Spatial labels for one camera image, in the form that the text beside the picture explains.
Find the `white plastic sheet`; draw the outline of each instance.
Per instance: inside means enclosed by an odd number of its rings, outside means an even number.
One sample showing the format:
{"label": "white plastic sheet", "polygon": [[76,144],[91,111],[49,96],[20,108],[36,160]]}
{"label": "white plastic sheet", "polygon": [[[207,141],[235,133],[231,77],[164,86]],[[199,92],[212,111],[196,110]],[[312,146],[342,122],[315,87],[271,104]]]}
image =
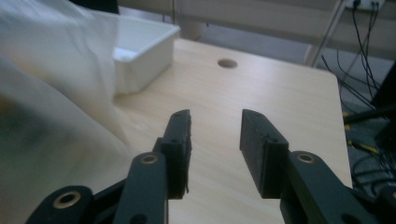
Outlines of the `white plastic sheet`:
{"label": "white plastic sheet", "polygon": [[97,192],[134,152],[111,103],[117,24],[64,0],[0,2],[0,222],[56,189]]}

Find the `white container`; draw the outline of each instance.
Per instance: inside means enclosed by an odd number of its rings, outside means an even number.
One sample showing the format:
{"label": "white container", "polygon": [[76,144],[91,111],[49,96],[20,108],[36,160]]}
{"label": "white container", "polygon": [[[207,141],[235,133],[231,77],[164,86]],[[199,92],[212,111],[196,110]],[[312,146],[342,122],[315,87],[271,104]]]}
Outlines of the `white container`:
{"label": "white container", "polygon": [[119,34],[113,59],[116,94],[141,91],[173,60],[179,27],[171,24],[119,17]]}

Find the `table surface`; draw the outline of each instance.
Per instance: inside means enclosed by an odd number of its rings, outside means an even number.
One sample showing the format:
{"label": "table surface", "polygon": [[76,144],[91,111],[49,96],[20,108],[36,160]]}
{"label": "table surface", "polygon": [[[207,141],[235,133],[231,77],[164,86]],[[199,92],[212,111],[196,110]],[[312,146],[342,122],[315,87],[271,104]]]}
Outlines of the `table surface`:
{"label": "table surface", "polygon": [[[237,66],[220,67],[219,59]],[[169,202],[169,223],[283,223],[279,200],[260,197],[239,150],[244,108],[264,114],[291,151],[319,155],[350,186],[337,82],[328,72],[178,39],[172,65],[114,103],[140,152],[152,150],[174,112],[191,111],[190,193]]]}

